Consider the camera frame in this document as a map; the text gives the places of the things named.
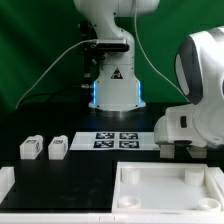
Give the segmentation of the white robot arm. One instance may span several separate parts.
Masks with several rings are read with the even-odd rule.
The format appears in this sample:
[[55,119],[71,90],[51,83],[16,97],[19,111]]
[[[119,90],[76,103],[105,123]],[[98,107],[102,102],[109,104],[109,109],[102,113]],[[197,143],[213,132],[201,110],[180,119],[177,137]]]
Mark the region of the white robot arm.
[[[126,113],[145,106],[134,74],[134,38],[116,17],[152,12],[160,0],[73,0],[93,25],[103,52],[91,108]],[[224,26],[189,35],[175,58],[175,73],[187,105],[168,108],[154,128],[154,142],[218,148],[224,145]]]

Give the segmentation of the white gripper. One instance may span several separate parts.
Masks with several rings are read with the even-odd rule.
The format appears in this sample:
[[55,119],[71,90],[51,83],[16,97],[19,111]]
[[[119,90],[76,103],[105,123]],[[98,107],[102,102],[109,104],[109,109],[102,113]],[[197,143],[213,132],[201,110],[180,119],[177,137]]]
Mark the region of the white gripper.
[[154,127],[154,142],[158,145],[185,145],[205,147],[206,141],[193,125],[195,106],[187,104],[169,107]]

